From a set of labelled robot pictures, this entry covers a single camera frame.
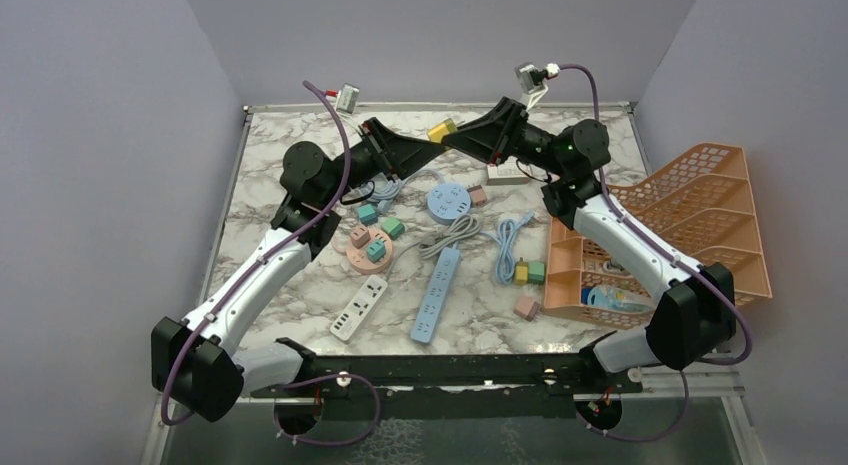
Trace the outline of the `yellow charger plug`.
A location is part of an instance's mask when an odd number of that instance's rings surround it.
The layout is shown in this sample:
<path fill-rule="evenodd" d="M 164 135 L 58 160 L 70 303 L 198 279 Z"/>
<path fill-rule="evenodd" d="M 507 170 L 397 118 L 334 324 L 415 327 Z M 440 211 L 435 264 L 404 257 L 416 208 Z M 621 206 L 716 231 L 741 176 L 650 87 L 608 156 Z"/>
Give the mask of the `yellow charger plug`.
<path fill-rule="evenodd" d="M 457 124 L 451 118 L 447 118 L 431 127 L 427 131 L 427 137 L 431 142 L 440 144 L 447 135 L 457 131 Z"/>

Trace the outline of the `pink charger plug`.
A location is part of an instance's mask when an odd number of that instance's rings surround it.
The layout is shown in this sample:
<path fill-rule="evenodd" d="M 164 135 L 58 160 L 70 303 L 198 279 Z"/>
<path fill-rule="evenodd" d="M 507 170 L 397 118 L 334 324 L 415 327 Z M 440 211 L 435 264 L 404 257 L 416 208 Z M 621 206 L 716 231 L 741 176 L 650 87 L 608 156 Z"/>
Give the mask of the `pink charger plug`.
<path fill-rule="evenodd" d="M 349 244 L 356 249 L 363 248 L 370 242 L 370 240 L 371 230 L 365 225 L 358 225 L 350 232 L 349 235 Z"/>

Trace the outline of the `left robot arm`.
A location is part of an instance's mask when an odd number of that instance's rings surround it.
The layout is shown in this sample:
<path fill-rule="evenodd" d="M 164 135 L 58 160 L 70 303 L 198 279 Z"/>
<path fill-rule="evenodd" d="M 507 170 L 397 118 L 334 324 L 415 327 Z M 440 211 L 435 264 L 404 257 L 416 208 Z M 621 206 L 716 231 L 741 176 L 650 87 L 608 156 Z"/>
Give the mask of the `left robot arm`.
<path fill-rule="evenodd" d="M 334 159 L 314 142 L 299 141 L 283 155 L 286 197 L 257 248 L 210 299 L 181 320 L 162 318 L 151 331 L 151 382 L 163 395 L 161 419 L 177 401 L 188 416 L 215 422 L 244 390 L 235 350 L 277 292 L 329 244 L 340 222 L 333 207 L 351 188 L 383 173 L 406 178 L 445 152 L 444 145 L 406 137 L 366 120 L 361 140 Z"/>

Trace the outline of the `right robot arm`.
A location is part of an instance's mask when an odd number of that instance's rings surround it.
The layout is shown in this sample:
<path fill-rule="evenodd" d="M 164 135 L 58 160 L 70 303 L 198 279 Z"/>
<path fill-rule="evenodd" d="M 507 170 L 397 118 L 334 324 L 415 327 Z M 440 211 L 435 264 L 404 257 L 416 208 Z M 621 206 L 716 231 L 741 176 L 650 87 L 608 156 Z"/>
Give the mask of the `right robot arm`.
<path fill-rule="evenodd" d="M 587 358 L 576 369 L 585 389 L 600 392 L 617 372 L 640 366 L 683 370 L 736 334 L 731 271 L 720 263 L 704 266 L 668 244 L 609 193 L 603 167 L 611 160 L 610 139 L 598 119 L 551 134 L 529 123 L 523 104 L 502 98 L 441 142 L 487 164 L 514 157 L 552 175 L 541 189 L 548 213 L 604 249 L 654 300 L 647 325 L 614 332 L 582 350 Z"/>

